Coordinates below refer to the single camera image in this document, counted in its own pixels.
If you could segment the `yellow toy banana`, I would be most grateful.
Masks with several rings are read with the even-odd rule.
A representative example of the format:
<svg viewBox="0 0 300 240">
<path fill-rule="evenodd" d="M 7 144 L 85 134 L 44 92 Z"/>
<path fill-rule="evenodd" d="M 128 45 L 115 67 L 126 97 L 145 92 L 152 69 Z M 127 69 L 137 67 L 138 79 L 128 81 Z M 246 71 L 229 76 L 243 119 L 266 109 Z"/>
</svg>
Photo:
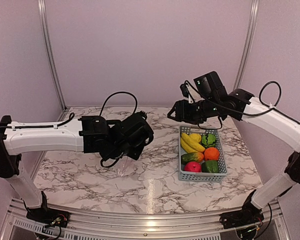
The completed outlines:
<svg viewBox="0 0 300 240">
<path fill-rule="evenodd" d="M 187 153 L 203 153 L 206 149 L 199 142 L 192 139 L 188 134 L 180 134 L 180 145 Z"/>
</svg>

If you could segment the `clear zip top bag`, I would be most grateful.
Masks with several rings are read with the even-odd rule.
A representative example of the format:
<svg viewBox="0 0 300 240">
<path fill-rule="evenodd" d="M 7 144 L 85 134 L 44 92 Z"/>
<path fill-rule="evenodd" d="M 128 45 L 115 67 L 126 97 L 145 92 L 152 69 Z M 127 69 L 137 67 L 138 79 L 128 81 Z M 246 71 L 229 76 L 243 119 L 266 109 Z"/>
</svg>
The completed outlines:
<svg viewBox="0 0 300 240">
<path fill-rule="evenodd" d="M 150 112 L 147 112 L 147 123 L 152 126 L 152 121 L 153 121 L 153 117 L 154 115 Z M 133 168 L 133 166 L 135 165 L 136 160 L 128 157 L 128 156 L 124 156 L 116 165 L 116 176 L 117 177 L 123 177 L 125 175 L 128 174 L 128 172 Z"/>
</svg>

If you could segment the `grey plastic basket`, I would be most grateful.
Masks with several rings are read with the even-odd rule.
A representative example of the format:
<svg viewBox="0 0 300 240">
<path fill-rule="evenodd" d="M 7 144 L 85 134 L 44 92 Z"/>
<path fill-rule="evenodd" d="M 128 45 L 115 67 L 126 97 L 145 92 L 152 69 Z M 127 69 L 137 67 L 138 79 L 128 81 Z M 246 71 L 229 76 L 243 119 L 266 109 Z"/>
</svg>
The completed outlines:
<svg viewBox="0 0 300 240">
<path fill-rule="evenodd" d="M 179 127 L 178 179 L 219 183 L 228 174 L 216 129 Z"/>
</svg>

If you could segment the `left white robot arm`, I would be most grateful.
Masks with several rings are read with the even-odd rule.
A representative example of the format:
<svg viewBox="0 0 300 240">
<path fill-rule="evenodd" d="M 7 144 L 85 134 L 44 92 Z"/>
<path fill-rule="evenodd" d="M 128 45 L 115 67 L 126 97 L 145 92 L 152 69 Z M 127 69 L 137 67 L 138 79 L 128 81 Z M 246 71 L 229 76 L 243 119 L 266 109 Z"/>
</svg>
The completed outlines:
<svg viewBox="0 0 300 240">
<path fill-rule="evenodd" d="M 144 147 L 154 139 L 154 132 L 144 112 L 124 120 L 102 116 L 83 116 L 51 123 L 21 123 L 9 115 L 0 121 L 0 178 L 5 179 L 21 197 L 27 218 L 48 227 L 66 227 L 70 214 L 48 207 L 46 194 L 39 190 L 22 163 L 29 152 L 71 151 L 98 153 L 100 164 L 116 164 L 121 158 L 139 159 Z"/>
</svg>

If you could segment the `yellow toy lemon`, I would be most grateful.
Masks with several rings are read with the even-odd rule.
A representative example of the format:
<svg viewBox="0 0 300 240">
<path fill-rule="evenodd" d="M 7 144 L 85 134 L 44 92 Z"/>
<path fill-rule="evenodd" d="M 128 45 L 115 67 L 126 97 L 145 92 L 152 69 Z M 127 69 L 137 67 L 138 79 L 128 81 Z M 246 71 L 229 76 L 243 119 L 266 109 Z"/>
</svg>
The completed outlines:
<svg viewBox="0 0 300 240">
<path fill-rule="evenodd" d="M 200 135 L 200 134 L 198 134 L 198 133 L 191 133 L 190 135 L 189 135 L 189 137 L 191 138 L 191 139 L 193 139 L 194 141 L 196 141 L 197 143 L 201 143 L 201 140 L 202 140 L 202 136 Z"/>
</svg>

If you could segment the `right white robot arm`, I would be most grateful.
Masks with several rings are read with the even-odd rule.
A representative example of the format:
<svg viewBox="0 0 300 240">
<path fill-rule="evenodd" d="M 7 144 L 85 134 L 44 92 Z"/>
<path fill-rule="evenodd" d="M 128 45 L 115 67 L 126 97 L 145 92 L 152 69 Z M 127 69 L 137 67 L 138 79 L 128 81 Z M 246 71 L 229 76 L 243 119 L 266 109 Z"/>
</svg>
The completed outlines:
<svg viewBox="0 0 300 240">
<path fill-rule="evenodd" d="M 279 111 L 274 105 L 265 105 L 253 94 L 237 89 L 229 94 L 211 93 L 202 100 L 189 103 L 175 102 L 167 117 L 177 122 L 201 124 L 211 117 L 226 118 L 255 125 L 293 149 L 288 165 L 262 187 L 251 192 L 240 210 L 220 215 L 224 229 L 237 228 L 263 220 L 262 208 L 277 197 L 283 196 L 294 185 L 300 184 L 300 122 Z"/>
</svg>

